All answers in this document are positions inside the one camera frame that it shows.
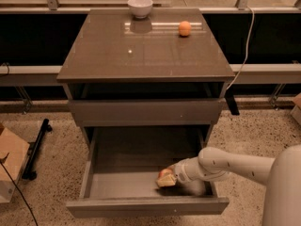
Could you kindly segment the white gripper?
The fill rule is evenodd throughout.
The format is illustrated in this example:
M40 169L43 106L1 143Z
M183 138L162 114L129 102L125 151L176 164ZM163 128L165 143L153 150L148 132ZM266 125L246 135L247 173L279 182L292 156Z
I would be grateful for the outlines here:
M172 174L167 174L158 178L156 184L159 187L174 186L177 181L181 184L187 184L202 179L204 176L203 168L200 166L197 157L181 160L175 165L170 165L167 168L169 170L174 170L176 177Z

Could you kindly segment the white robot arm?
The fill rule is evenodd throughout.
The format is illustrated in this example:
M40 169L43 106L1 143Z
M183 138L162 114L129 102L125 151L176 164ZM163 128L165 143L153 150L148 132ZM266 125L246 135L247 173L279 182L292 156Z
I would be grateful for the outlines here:
M301 226L301 146L285 149L276 158L227 153L206 147L198 156L159 172L159 187L196 180L222 181L240 175L266 187L262 226Z

